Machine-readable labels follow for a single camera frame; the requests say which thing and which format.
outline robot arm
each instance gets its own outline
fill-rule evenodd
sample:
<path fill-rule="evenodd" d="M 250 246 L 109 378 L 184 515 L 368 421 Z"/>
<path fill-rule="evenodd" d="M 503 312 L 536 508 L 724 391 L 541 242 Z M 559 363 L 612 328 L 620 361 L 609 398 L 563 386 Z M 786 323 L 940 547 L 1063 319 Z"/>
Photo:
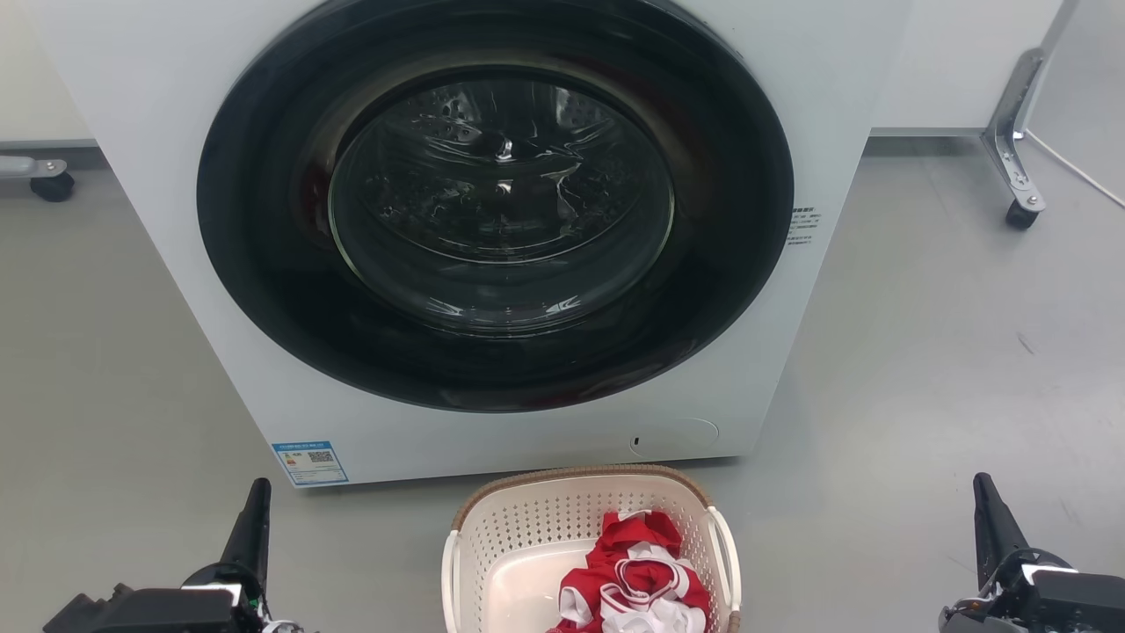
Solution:
<path fill-rule="evenodd" d="M 992 478 L 973 479 L 980 593 L 942 609 L 942 633 L 1125 633 L 1125 579 L 1030 548 Z"/>
<path fill-rule="evenodd" d="M 114 588 L 109 600 L 78 595 L 44 625 L 44 633 L 298 633 L 274 621 L 266 602 L 270 541 L 270 482 L 255 480 L 219 561 L 179 589 Z"/>

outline white cable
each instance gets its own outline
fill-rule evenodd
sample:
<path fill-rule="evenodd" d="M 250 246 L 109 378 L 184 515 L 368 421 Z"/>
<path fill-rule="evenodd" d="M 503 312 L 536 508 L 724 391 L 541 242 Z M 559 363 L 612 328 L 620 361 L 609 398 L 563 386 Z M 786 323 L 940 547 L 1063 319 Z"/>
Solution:
<path fill-rule="evenodd" d="M 1047 145 L 1046 143 L 1044 143 L 1043 138 L 1040 138 L 1038 136 L 1036 136 L 1034 132 L 1032 132 L 1030 129 L 1025 129 L 1025 132 L 1027 133 L 1028 136 L 1032 137 L 1033 141 L 1035 141 L 1036 143 L 1038 143 L 1041 147 L 1043 147 L 1044 150 L 1046 150 L 1047 153 L 1050 153 L 1051 155 L 1053 155 L 1059 162 L 1061 162 L 1061 163 L 1065 164 L 1066 166 L 1069 166 L 1071 171 L 1073 171 L 1074 173 L 1077 173 L 1079 175 L 1079 178 L 1081 178 L 1082 180 L 1086 180 L 1087 182 L 1089 182 L 1091 187 L 1094 187 L 1095 189 L 1097 189 L 1097 190 L 1101 191 L 1102 193 L 1105 193 L 1106 197 L 1108 197 L 1109 199 L 1112 199 L 1115 202 L 1117 202 L 1117 205 L 1120 206 L 1122 208 L 1125 208 L 1125 200 L 1123 200 L 1123 199 L 1118 198 L 1117 196 L 1115 196 L 1114 192 L 1110 191 L 1109 189 L 1102 187 L 1101 184 L 1098 184 L 1097 180 L 1095 180 L 1094 178 L 1090 178 L 1090 175 L 1088 173 L 1086 173 L 1081 169 L 1074 166 L 1074 163 L 1072 163 L 1069 160 L 1062 157 L 1062 155 L 1059 154 L 1059 152 L 1056 152 L 1053 148 L 1051 148 L 1051 145 Z"/>
<path fill-rule="evenodd" d="M 295 633 L 297 631 L 303 631 L 303 629 L 299 624 L 291 620 L 270 620 L 266 622 L 264 626 L 262 626 L 262 633 L 277 633 L 279 631 Z"/>

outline white washing machine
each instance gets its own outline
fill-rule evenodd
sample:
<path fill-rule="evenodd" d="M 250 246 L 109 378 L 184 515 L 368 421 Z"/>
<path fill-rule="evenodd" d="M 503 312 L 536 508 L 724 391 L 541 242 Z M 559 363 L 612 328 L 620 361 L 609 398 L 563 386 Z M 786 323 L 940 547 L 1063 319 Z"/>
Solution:
<path fill-rule="evenodd" d="M 903 0 L 27 0 L 295 486 L 741 455 Z"/>

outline white wall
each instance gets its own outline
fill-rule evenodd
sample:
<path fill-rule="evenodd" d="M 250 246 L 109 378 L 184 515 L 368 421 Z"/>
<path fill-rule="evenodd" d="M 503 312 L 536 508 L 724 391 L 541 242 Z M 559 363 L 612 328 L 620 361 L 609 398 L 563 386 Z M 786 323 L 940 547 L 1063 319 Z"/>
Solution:
<path fill-rule="evenodd" d="M 0 0 L 0 144 L 89 144 L 92 137 L 20 0 Z"/>
<path fill-rule="evenodd" d="M 873 127 L 983 128 L 1062 0 L 918 0 Z"/>

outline metal stand leg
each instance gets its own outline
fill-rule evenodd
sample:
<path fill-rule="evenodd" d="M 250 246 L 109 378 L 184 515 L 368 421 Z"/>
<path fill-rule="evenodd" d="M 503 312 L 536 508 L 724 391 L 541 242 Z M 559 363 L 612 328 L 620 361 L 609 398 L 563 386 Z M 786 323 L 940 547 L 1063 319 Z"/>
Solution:
<path fill-rule="evenodd" d="M 1040 211 L 1046 208 L 1043 196 L 1032 182 L 1016 148 L 1016 141 L 1024 136 L 1023 128 L 1017 127 L 1017 121 L 1025 119 L 1032 89 L 1037 83 L 1036 78 L 1043 70 L 1045 60 L 1046 54 L 1043 48 L 1032 48 L 1019 56 L 1016 70 L 1011 73 L 992 120 L 989 121 L 982 136 L 984 148 L 1004 173 L 1016 198 L 1008 207 L 1007 221 L 1017 228 L 1030 226 Z"/>
<path fill-rule="evenodd" d="M 35 160 L 28 156 L 0 156 L 0 180 L 27 178 L 35 195 L 51 202 L 71 196 L 74 177 L 66 173 L 64 160 Z"/>

